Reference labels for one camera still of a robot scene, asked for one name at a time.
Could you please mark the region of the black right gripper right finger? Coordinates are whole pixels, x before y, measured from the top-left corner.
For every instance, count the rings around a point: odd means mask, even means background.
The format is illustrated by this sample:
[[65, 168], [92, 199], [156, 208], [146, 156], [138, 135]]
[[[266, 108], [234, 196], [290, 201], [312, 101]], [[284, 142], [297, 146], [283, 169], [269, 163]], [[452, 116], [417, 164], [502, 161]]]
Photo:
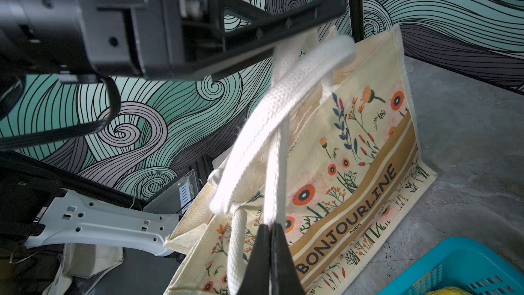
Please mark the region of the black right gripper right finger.
[[306, 294], [298, 278], [285, 231], [279, 223], [274, 223], [271, 228], [271, 294]]

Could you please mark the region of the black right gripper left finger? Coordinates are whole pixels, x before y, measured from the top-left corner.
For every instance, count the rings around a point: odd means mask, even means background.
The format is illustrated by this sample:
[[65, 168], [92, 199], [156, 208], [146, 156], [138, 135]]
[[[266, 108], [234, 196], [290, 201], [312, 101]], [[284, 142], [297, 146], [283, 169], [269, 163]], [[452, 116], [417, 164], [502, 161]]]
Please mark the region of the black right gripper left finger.
[[270, 293], [270, 250], [271, 233], [267, 225], [262, 225], [256, 234], [239, 295], [269, 295]]

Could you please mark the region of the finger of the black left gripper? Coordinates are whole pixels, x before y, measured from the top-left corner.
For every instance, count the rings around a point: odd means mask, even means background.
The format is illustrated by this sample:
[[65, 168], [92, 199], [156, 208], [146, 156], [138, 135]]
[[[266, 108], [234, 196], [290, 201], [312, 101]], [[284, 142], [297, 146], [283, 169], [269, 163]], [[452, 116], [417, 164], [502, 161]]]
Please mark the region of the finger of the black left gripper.
[[181, 0], [181, 76], [226, 77], [273, 54], [284, 40], [345, 13], [347, 0]]

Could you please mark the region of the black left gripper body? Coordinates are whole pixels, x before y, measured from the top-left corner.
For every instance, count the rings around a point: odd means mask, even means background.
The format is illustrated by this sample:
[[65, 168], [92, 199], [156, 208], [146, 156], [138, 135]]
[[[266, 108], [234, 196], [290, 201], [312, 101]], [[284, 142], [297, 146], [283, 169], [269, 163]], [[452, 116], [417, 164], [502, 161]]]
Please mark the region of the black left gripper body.
[[1, 76], [99, 74], [199, 80], [183, 24], [197, 0], [1, 0]]

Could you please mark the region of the cream floral grocery bag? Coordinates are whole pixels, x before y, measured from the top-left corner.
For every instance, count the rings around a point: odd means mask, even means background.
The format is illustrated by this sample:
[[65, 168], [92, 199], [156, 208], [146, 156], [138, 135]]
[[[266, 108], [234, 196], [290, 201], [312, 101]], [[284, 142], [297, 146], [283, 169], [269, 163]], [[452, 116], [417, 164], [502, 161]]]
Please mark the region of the cream floral grocery bag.
[[238, 294], [258, 229], [279, 223], [306, 294], [341, 294], [432, 185], [399, 25], [278, 45], [272, 84], [166, 246], [167, 294]]

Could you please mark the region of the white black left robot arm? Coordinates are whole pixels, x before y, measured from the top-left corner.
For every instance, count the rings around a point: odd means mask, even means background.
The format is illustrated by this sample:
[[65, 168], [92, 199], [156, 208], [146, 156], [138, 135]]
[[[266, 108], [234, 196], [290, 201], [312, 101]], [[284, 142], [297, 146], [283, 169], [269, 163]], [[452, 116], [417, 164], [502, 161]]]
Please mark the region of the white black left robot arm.
[[[117, 76], [149, 81], [223, 77], [268, 57], [287, 38], [341, 16], [347, 0], [312, 0], [267, 11], [242, 0], [1, 0], [1, 116], [20, 102], [27, 75], [103, 84], [109, 107], [92, 122], [4, 137], [10, 152], [57, 141], [73, 144], [104, 131], [119, 115], [157, 113], [123, 102]], [[176, 214], [119, 207], [1, 161], [1, 245], [127, 247], [166, 256]]]

